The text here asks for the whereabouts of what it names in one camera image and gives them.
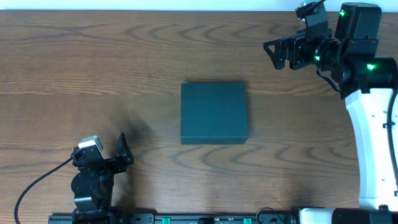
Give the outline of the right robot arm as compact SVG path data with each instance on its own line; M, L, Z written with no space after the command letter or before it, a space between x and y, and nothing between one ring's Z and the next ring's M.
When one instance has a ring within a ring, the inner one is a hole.
M297 207L282 223L397 222L397 62L376 55L382 11L376 4L345 2L336 29L323 1L295 11L305 28L265 42L278 70L314 65L344 100L353 124L360 173L358 208Z

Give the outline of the black cardboard box with lid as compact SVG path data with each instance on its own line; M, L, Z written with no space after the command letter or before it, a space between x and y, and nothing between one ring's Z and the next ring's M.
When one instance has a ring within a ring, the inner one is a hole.
M182 144L244 144L248 137L243 82L181 84Z

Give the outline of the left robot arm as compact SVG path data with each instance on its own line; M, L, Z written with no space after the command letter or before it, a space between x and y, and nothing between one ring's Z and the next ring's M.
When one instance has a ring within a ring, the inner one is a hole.
M118 222L119 212L111 205L114 176L125 172L134 163L134 157L124 133L116 143L117 156L105 159L102 151L98 136L84 138L73 148L70 157L79 170L71 183L76 205L73 223Z

